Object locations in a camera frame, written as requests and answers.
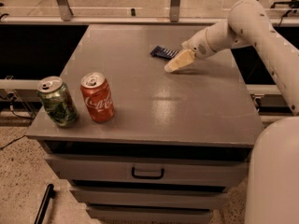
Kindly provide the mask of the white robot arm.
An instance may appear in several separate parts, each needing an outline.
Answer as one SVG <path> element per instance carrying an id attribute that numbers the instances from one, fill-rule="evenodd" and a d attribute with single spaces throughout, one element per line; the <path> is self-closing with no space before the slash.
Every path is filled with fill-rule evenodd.
<path id="1" fill-rule="evenodd" d="M 292 111 L 269 125 L 251 153 L 245 224 L 299 224 L 299 50 L 275 31 L 257 0 L 236 2 L 228 18 L 197 32 L 164 67 L 168 73 L 223 49 L 250 45 Z"/>

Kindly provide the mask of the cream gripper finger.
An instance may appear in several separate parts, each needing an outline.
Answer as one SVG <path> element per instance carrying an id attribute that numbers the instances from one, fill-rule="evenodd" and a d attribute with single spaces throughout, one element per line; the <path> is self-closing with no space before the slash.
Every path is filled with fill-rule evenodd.
<path id="1" fill-rule="evenodd" d="M 191 49 L 183 49 L 164 66 L 164 71 L 167 73 L 175 72 L 180 68 L 193 63 L 194 60 L 195 52 Z"/>

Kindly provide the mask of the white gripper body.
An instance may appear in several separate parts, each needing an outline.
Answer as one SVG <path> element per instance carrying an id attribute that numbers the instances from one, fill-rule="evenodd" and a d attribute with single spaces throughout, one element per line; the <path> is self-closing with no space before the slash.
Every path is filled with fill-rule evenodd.
<path id="1" fill-rule="evenodd" d="M 181 46 L 184 49 L 192 50 L 199 59 L 205 59 L 216 53 L 216 51 L 210 47 L 208 43 L 207 28 L 197 32 L 190 39 L 184 41 Z"/>

